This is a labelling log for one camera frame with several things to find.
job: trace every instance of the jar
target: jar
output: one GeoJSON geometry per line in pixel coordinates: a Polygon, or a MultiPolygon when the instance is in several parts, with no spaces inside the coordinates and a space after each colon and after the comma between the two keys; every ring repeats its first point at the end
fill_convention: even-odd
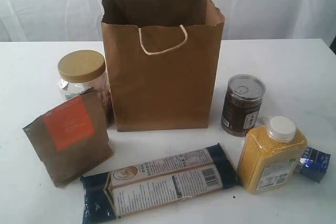
{"type": "Polygon", "coordinates": [[[265,90],[265,84],[249,74],[229,79],[221,119],[227,133],[245,136],[255,125],[265,90]]]}
{"type": "Polygon", "coordinates": [[[107,85],[105,59],[93,50],[74,51],[58,62],[61,93],[66,100],[90,91],[98,91],[107,116],[112,121],[112,103],[107,85]]]}
{"type": "Polygon", "coordinates": [[[290,119],[274,116],[247,133],[238,164],[241,182],[252,194],[282,186],[306,147],[305,136],[290,119]]]}

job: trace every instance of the dark blue package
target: dark blue package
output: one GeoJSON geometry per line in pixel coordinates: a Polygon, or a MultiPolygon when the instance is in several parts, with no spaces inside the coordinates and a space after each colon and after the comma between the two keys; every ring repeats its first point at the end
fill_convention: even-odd
{"type": "Polygon", "coordinates": [[[320,182],[327,172],[330,156],[330,154],[308,146],[296,166],[295,172],[320,182]]]}
{"type": "Polygon", "coordinates": [[[81,182],[85,198],[83,224],[115,220],[240,185],[220,144],[81,177],[81,182]]]}

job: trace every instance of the dark brown can label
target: dark brown can label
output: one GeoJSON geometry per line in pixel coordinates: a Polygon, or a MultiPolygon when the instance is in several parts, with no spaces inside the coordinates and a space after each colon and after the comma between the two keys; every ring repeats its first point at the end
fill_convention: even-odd
{"type": "Polygon", "coordinates": [[[257,120],[261,100],[258,102],[244,102],[225,95],[222,112],[222,124],[233,132],[247,132],[257,120]]]}

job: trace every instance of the white bottle cap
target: white bottle cap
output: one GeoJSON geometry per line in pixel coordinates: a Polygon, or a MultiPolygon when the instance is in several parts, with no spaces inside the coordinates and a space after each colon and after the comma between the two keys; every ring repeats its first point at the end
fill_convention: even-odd
{"type": "Polygon", "coordinates": [[[291,119],[278,115],[269,120],[267,133],[276,141],[288,143],[296,134],[296,126],[291,119]]]}

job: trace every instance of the grocery item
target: grocery item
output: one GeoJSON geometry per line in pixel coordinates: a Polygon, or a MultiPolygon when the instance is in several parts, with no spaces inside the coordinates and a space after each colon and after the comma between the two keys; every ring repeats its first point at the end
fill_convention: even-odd
{"type": "Polygon", "coordinates": [[[220,144],[82,177],[81,181],[83,224],[115,220],[239,184],[220,144]]]}
{"type": "Polygon", "coordinates": [[[112,120],[111,95],[108,90],[105,59],[93,50],[74,51],[58,62],[61,79],[58,82],[66,100],[77,95],[97,91],[108,123],[112,120]]]}
{"type": "Polygon", "coordinates": [[[62,187],[112,155],[96,92],[77,96],[23,128],[56,187],[62,187]]]}
{"type": "Polygon", "coordinates": [[[212,0],[102,0],[118,131],[206,128],[225,18],[212,0]]]}
{"type": "Polygon", "coordinates": [[[250,193],[274,189],[286,183],[307,147],[307,140],[284,116],[251,129],[238,164],[239,178],[250,193]]]}
{"type": "Polygon", "coordinates": [[[327,172],[330,157],[330,154],[308,146],[296,166],[295,172],[320,182],[327,172]]]}
{"type": "Polygon", "coordinates": [[[229,79],[221,120],[226,132],[234,136],[246,135],[256,123],[265,89],[261,80],[248,74],[229,79]]]}

